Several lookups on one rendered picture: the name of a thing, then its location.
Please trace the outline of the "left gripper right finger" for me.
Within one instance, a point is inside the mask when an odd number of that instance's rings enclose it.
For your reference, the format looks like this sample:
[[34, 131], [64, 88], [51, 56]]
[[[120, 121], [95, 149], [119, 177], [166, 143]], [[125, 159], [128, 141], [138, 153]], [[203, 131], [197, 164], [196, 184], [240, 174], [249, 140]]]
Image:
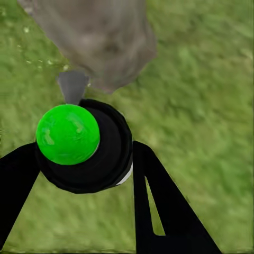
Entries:
[[[222, 254], [153, 150], [133, 142], [137, 254]], [[166, 236], [153, 232], [145, 176]]]

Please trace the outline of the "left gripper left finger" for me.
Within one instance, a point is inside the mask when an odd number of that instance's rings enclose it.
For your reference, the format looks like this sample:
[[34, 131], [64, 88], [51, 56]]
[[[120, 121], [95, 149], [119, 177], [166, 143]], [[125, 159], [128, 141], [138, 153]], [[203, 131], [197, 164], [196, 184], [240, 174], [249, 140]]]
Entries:
[[21, 146], [0, 160], [0, 250], [41, 171], [35, 143]]

